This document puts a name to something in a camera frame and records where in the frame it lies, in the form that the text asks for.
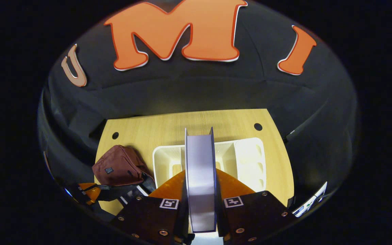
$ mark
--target bolt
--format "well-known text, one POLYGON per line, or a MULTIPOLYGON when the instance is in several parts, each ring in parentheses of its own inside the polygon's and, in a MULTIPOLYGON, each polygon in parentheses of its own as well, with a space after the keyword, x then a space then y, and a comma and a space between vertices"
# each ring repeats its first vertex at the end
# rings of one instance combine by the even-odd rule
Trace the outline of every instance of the bolt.
POLYGON ((162 235, 162 236, 167 236, 168 235, 168 232, 166 230, 160 230, 158 233, 160 235, 162 235))

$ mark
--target white tray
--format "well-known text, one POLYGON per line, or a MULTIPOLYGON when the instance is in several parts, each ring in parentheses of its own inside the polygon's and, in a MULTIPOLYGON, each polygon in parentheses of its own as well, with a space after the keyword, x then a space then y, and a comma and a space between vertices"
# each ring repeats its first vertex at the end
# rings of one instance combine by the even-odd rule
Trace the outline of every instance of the white tray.
MULTIPOLYGON (((253 191, 266 189, 266 157, 259 138, 214 143, 216 168, 220 169, 253 191)), ((155 185, 157 188, 185 169, 185 145, 158 146, 152 153, 155 185)))

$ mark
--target maroon bag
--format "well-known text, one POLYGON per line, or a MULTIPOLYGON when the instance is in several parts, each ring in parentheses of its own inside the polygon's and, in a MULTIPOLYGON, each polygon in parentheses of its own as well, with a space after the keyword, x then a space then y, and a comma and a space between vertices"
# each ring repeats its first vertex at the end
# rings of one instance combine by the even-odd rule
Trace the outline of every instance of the maroon bag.
POLYGON ((121 145, 109 149, 95 165, 93 173, 101 184, 121 186, 143 183, 143 174, 152 178, 135 150, 121 145))

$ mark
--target wooden tabletop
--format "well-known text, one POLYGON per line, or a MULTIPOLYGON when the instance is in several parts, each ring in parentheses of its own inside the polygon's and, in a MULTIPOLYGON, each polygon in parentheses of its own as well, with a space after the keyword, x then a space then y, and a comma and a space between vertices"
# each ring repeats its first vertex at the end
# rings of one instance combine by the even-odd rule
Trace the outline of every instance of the wooden tabletop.
MULTIPOLYGON (((263 141, 266 156, 266 190, 282 204, 294 195, 293 173, 282 138, 266 109, 216 110, 172 113, 156 116, 109 119, 102 132, 96 162, 111 147, 135 148, 153 175, 152 152, 157 146, 183 145, 185 128, 191 135, 205 135, 214 129, 214 141, 234 141, 257 137, 263 141), (254 124, 261 124, 262 130, 254 124)), ((101 208, 117 215, 119 201, 99 201, 101 208)))

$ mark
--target wooden table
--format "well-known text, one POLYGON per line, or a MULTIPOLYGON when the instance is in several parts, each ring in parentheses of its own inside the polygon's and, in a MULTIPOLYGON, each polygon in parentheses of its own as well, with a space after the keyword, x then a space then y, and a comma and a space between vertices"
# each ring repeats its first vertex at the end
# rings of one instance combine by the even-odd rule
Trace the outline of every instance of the wooden table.
MULTIPOLYGON (((191 135, 203 135, 214 129, 214 141, 234 141, 258 137, 266 155, 266 190, 282 204, 294 195, 293 173, 284 143, 266 109, 217 110, 172 113, 156 116, 109 119, 102 132, 96 161, 114 145, 130 146, 140 152, 153 175, 152 152, 157 146, 184 144, 184 129, 191 135), (261 124, 262 130, 254 124, 261 124), (118 132, 115 140, 112 135, 118 132)), ((117 215, 123 208, 119 201, 99 201, 101 208, 117 215)))

